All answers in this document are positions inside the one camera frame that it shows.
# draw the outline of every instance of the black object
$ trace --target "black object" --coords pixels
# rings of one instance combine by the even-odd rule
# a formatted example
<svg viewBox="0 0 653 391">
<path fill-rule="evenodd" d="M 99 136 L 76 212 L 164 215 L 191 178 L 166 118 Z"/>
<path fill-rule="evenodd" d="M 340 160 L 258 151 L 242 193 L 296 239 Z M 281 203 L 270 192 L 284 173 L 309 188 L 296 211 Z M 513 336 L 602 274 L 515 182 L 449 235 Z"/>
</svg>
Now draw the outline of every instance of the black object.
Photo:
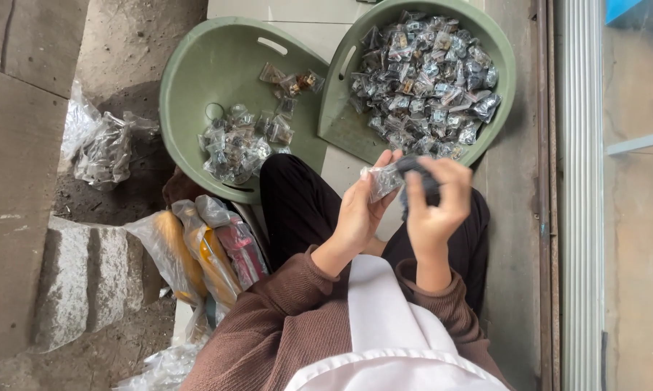
<svg viewBox="0 0 653 391">
<path fill-rule="evenodd" d="M 397 160 L 395 165 L 399 174 L 403 178 L 404 175 L 411 171 L 415 170 L 421 176 L 423 190 L 425 191 L 425 202 L 427 205 L 439 205 L 440 204 L 440 183 L 433 178 L 433 175 L 430 171 L 423 168 L 422 165 L 418 163 L 418 160 L 415 156 L 405 156 Z M 401 219 L 406 221 L 406 218 L 409 216 L 409 198 L 406 196 L 406 191 L 401 192 L 401 197 L 399 200 L 404 206 L 404 214 L 401 216 Z"/>
<path fill-rule="evenodd" d="M 322 245 L 338 222 L 341 198 L 312 168 L 293 155 L 273 155 L 262 165 L 259 177 L 261 204 L 271 242 L 268 263 L 277 271 L 289 257 L 304 253 L 312 245 Z M 483 196 L 473 189 L 471 212 L 461 227 L 447 241 L 447 259 L 466 285 L 466 303 L 478 316 L 484 299 L 486 265 L 488 260 L 488 232 L 490 220 Z M 406 224 L 394 233 L 382 252 L 392 267 L 415 258 Z M 348 285 L 345 269 L 334 284 Z M 415 281 L 414 276 L 405 276 Z M 410 291 L 402 288 L 404 294 Z M 347 297 L 330 297 L 346 300 Z"/>
</svg>

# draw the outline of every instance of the person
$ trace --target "person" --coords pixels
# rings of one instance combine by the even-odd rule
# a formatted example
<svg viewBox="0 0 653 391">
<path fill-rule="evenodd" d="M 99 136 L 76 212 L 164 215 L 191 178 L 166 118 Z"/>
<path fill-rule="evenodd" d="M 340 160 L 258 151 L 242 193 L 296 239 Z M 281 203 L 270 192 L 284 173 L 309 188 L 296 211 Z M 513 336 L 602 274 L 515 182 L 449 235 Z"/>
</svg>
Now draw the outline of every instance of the person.
<svg viewBox="0 0 653 391">
<path fill-rule="evenodd" d="M 397 191 L 368 204 L 366 173 L 341 199 L 296 156 L 270 157 L 260 187 L 274 273 L 239 295 L 181 389 L 511 389 L 478 322 L 488 207 L 468 168 L 418 162 L 441 203 L 427 206 L 408 172 L 406 223 L 383 242 L 374 233 Z"/>
</svg>

